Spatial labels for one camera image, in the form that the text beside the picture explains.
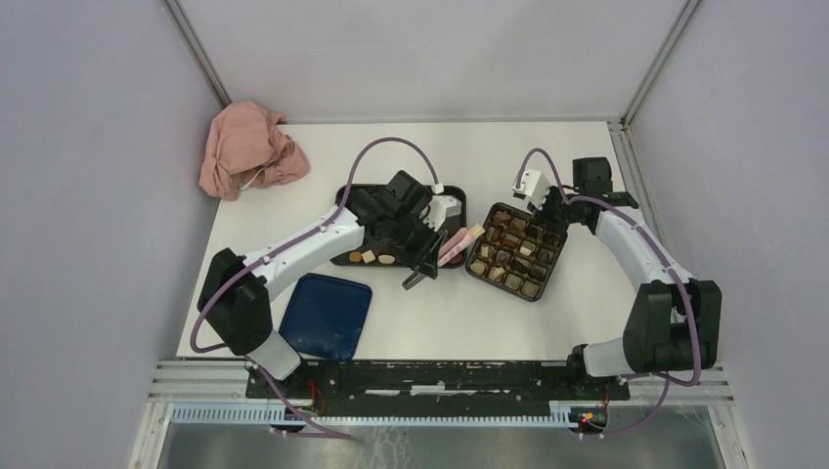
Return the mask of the pink cat paw tongs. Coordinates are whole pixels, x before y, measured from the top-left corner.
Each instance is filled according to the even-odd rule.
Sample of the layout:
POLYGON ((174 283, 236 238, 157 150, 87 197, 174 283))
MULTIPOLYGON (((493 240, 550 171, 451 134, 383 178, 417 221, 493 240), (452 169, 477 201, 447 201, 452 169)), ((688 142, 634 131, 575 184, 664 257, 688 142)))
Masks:
MULTIPOLYGON (((469 233, 468 228, 459 229, 457 233, 455 233, 440 247, 436 267, 440 269, 447 265, 453 258, 472 244, 476 238, 477 237, 473 237, 469 233)), ((404 289, 410 290, 417 286, 425 278, 426 274, 413 273, 403 281, 402 286, 404 289)))

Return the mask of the black chocolate tray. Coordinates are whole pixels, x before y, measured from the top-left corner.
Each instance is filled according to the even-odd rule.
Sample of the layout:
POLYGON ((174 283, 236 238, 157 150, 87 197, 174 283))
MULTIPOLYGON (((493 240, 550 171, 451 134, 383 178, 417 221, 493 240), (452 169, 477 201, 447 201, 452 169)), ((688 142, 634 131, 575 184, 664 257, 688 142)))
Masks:
MULTIPOLYGON (((366 193, 374 195, 377 192, 380 192, 384 185, 381 184, 358 184, 352 187, 352 191, 350 193, 353 196, 356 190, 364 190, 366 193)), ((336 195, 335 195, 335 204, 338 204, 341 200, 345 191, 345 186, 341 187, 336 195)), ((467 225, 467 210, 466 210, 466 194, 463 189, 458 186, 445 186, 445 191, 447 194, 453 195, 458 198, 462 204, 462 208, 460 214, 456 217, 449 218, 445 224, 443 225, 442 229, 448 232, 448 237, 451 238, 460 228, 464 228, 467 225)), ((385 244, 379 243, 378 241, 371 241, 371 240, 364 240, 364 243, 356 248, 346 252, 342 252, 333 258, 330 259, 330 262, 335 266, 340 267, 353 267, 353 268, 364 268, 364 267, 378 267, 378 268, 406 268, 407 266, 400 262, 396 258, 396 262, 393 265, 382 265, 377 261, 377 257, 382 254, 389 254, 393 255, 395 258, 396 256, 394 253, 386 247, 385 244), (363 259, 362 262, 359 264, 354 264, 349 262, 349 254, 353 251, 359 251, 361 254, 365 251, 371 250, 376 259, 374 262, 370 264, 366 264, 363 259)), ((440 269, 456 269, 461 266, 463 262, 466 261, 467 258, 467 251, 464 250, 460 254, 458 254, 455 258, 453 258, 447 265, 443 266, 440 269)))

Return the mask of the blue chocolate box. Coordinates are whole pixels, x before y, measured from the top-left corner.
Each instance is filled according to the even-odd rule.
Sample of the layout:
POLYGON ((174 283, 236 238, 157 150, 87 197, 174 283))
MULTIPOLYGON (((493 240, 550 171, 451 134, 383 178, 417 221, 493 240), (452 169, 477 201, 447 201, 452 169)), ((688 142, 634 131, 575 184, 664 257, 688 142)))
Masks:
POLYGON ((485 232, 473 243, 466 272, 494 288, 528 302, 545 294, 553 270, 567 241, 532 215, 503 202, 493 204, 484 220, 485 232), (522 241, 537 245, 532 257, 518 253, 522 241))

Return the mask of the white square chocolate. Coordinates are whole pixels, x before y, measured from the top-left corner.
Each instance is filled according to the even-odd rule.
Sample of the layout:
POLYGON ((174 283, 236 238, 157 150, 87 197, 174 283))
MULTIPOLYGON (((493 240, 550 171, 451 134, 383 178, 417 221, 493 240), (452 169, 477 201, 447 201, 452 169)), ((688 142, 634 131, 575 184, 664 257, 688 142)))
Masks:
POLYGON ((478 236, 482 235, 484 232, 485 232, 485 229, 481 225, 478 225, 478 224, 476 224, 475 226, 473 226, 469 229, 469 233, 473 237, 478 237, 478 236))

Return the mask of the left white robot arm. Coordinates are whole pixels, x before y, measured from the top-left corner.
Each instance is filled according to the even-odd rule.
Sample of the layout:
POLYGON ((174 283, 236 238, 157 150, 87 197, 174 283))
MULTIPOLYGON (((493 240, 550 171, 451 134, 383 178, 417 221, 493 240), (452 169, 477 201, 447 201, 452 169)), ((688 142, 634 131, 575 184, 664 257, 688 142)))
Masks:
POLYGON ((456 197, 404 171, 373 192, 346 186, 337 205, 299 232, 246 254, 230 248, 216 253, 197 301, 196 324, 208 323, 221 346, 257 364, 282 397, 295 398, 306 388, 307 372, 275 329, 272 302, 302 276, 366 241, 388 248, 414 273, 435 278, 448 236, 444 224, 460 210, 456 197))

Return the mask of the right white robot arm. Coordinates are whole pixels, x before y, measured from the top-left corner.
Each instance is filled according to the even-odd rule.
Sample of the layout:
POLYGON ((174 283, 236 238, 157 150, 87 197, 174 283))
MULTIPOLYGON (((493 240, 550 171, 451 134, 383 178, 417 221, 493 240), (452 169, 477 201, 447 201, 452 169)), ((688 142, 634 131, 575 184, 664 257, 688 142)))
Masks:
POLYGON ((588 399, 610 376, 653 375, 679 386, 696 385, 717 359, 720 288, 669 255, 636 200, 615 191, 606 158, 576 159, 572 174, 573 192, 551 188, 544 214, 563 227, 587 227, 613 254, 635 296, 618 338, 575 348, 580 362, 564 373, 567 391, 588 399))

